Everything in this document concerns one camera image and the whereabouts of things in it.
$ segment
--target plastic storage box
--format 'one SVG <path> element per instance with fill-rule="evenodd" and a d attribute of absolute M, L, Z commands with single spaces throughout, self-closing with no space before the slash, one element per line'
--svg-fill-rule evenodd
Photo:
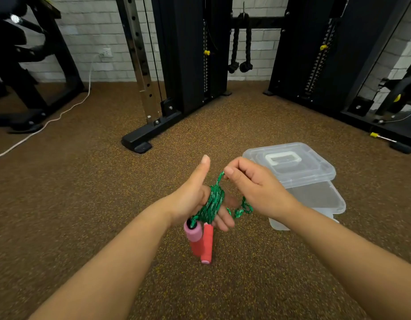
<path fill-rule="evenodd" d="M 331 183 L 336 176 L 335 168 L 308 145 L 294 142 L 253 148 L 246 150 L 243 157 L 269 168 L 305 206 L 333 220 L 333 215 L 345 212 L 345 201 Z M 276 230 L 289 230 L 271 218 L 269 222 Z"/>

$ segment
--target rubber gym floor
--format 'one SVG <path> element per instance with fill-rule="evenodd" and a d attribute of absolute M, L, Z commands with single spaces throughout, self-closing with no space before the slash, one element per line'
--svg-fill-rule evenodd
<path fill-rule="evenodd" d="M 85 103 L 0 158 L 0 319 L 25 319 L 141 210 L 180 186 L 203 154 L 211 157 L 206 183 L 213 184 L 246 149 L 289 142 L 308 144 L 336 167 L 333 183 L 347 203 L 337 216 L 343 225 L 411 263 L 411 155 L 262 95 L 267 82 L 245 81 L 230 82 L 231 96 L 192 113 L 137 155 L 120 144 L 144 124 L 136 87 L 94 83 Z M 0 100 L 1 112 L 20 106 L 14 94 Z M 0 153 L 24 137 L 0 128 Z M 228 233 L 215 231 L 211 266 L 192 256 L 181 226 L 169 230 L 130 315 L 202 318 L 367 316 L 301 239 L 253 213 Z"/>

